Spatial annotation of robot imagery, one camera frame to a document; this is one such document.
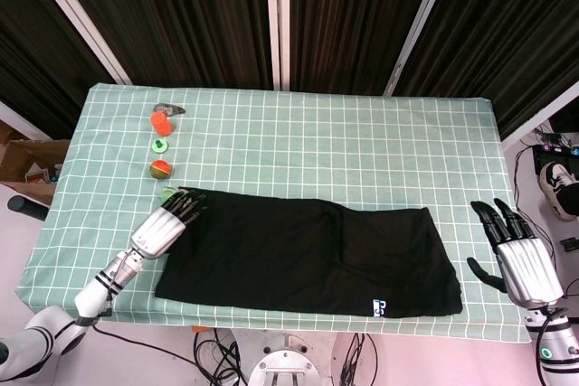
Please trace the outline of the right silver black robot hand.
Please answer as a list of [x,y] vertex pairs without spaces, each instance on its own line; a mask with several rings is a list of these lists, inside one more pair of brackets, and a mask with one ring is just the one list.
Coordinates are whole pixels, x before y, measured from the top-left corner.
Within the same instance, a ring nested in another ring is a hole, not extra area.
[[472,273],[483,284],[508,295],[527,310],[551,306],[564,292],[545,243],[518,213],[499,198],[495,207],[482,201],[470,203],[478,215],[498,262],[499,276],[489,274],[474,258],[467,258]]

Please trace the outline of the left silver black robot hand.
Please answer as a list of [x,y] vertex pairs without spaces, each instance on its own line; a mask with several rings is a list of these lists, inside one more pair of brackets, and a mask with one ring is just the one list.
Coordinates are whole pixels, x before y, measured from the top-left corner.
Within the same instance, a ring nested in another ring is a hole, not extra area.
[[161,257],[208,209],[207,202],[207,194],[200,190],[175,191],[133,231],[131,248],[144,259]]

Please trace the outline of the black T-shirt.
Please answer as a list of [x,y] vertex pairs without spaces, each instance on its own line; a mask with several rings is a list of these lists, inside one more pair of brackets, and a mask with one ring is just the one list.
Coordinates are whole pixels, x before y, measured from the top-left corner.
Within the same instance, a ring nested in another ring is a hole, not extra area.
[[319,199],[194,190],[198,217],[155,294],[304,314],[456,315],[461,288],[425,208],[356,211]]

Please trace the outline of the white silver robot base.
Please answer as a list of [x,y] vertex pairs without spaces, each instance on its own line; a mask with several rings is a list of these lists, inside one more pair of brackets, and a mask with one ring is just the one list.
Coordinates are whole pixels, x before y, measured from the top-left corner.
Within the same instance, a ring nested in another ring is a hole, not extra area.
[[333,386],[335,332],[234,333],[247,386]]

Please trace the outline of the red green watermelon toy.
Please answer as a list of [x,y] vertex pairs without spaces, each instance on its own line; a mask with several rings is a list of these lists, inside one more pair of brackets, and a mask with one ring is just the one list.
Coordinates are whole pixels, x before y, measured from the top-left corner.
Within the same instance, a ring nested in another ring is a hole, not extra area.
[[157,180],[168,179],[173,172],[173,167],[167,161],[157,159],[150,164],[149,173]]

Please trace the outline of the white black sneaker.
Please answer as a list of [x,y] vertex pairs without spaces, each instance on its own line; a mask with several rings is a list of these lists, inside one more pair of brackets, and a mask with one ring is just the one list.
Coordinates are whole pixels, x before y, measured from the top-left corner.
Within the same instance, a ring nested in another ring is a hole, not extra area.
[[573,221],[579,218],[579,181],[564,165],[556,162],[544,165],[538,183],[559,220]]

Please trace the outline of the orange plastic cup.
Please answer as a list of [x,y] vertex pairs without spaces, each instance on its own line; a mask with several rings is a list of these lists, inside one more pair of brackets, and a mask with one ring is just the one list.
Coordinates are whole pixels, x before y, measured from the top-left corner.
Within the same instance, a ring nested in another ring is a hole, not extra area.
[[160,137],[168,137],[174,131],[169,116],[164,111],[153,112],[150,116],[150,123]]

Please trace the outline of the black electronic device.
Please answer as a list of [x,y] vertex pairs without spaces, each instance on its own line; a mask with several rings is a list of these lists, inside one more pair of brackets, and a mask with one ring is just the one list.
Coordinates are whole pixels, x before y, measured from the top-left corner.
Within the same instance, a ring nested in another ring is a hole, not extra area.
[[563,165],[568,172],[579,177],[579,147],[543,144],[532,146],[532,150],[535,174],[539,174],[545,165],[556,163]]

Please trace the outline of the dark patterned flat piece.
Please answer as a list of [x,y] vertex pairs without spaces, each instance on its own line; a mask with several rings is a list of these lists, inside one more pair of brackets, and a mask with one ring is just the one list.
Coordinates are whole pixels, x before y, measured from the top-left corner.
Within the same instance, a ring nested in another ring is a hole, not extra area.
[[184,115],[186,113],[185,109],[177,105],[170,103],[157,103],[154,108],[154,112],[162,112],[167,117],[171,118],[174,116]]

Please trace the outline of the black cylinder tube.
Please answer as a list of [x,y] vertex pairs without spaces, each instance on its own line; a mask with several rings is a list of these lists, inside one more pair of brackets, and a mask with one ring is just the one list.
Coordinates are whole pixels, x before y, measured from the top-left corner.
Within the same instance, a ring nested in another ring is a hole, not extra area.
[[18,212],[39,221],[45,221],[49,208],[38,202],[32,201],[22,195],[15,195],[7,202],[7,207],[12,212]]

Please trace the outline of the brown cardboard box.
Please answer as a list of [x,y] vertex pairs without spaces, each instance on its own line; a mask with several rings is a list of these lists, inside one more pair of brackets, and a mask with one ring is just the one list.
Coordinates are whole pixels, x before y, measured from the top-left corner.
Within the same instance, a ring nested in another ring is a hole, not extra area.
[[50,206],[69,140],[30,140],[0,120],[0,185]]

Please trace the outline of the green checked tablecloth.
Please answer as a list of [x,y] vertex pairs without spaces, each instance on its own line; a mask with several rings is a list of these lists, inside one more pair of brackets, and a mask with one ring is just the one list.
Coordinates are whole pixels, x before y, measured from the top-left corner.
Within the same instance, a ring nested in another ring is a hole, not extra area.
[[[158,103],[172,118],[167,183],[150,176]],[[129,245],[166,186],[319,198],[354,210],[427,208],[455,267],[462,311],[395,320],[199,306],[157,298],[165,262],[145,263],[114,301],[116,321],[366,332],[525,343],[523,312],[471,273],[498,264],[471,203],[510,202],[487,99],[384,98],[97,84],[87,95],[47,219],[16,287],[33,311],[75,313],[76,295]]]

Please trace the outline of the dark brown curtain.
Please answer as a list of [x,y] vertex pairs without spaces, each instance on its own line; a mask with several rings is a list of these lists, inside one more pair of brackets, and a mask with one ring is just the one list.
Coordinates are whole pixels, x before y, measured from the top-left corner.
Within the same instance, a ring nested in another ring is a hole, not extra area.
[[436,0],[397,97],[484,98],[506,138],[579,81],[579,0]]
[[136,85],[272,89],[267,0],[79,0]]
[[290,88],[381,95],[422,0],[290,0]]
[[99,82],[112,78],[54,0],[0,0],[0,102],[70,139]]

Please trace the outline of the white frame bar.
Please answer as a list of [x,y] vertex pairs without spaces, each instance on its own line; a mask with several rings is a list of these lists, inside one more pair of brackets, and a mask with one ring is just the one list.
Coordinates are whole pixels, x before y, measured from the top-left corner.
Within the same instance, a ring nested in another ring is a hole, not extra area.
[[0,101],[0,120],[30,140],[51,140],[41,129]]
[[513,146],[519,139],[531,132],[535,127],[550,119],[554,114],[559,112],[562,108],[573,102],[579,97],[579,80],[571,85],[567,90],[555,98],[552,102],[541,108],[529,120],[524,122],[521,126],[515,129],[509,136],[507,136],[501,145],[504,149]]

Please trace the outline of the white frame post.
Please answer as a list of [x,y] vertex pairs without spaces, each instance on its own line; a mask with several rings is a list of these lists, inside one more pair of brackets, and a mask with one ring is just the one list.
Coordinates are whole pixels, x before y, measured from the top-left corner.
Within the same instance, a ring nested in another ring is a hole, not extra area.
[[267,0],[271,42],[272,83],[290,89],[290,0]]
[[54,2],[62,10],[110,77],[118,84],[131,85],[132,81],[128,73],[81,5],[80,0],[54,0]]
[[402,49],[399,52],[397,60],[394,64],[393,70],[390,74],[389,80],[387,81],[384,89],[384,97],[392,97],[394,95],[394,90],[398,84],[399,79],[402,76],[403,69],[410,58],[413,48],[417,43],[424,26],[426,25],[432,9],[437,0],[422,0],[418,7],[418,10],[413,18],[412,25],[406,35]]

